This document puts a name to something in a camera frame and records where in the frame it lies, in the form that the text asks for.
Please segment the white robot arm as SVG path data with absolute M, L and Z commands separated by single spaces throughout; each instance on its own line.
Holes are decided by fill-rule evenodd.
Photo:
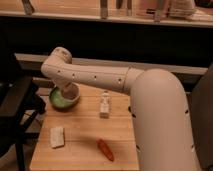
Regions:
M 140 171 L 202 171 L 187 96 L 171 72 L 74 65 L 71 53 L 63 47 L 52 51 L 41 72 L 64 92 L 72 83 L 80 83 L 128 95 L 135 115 Z

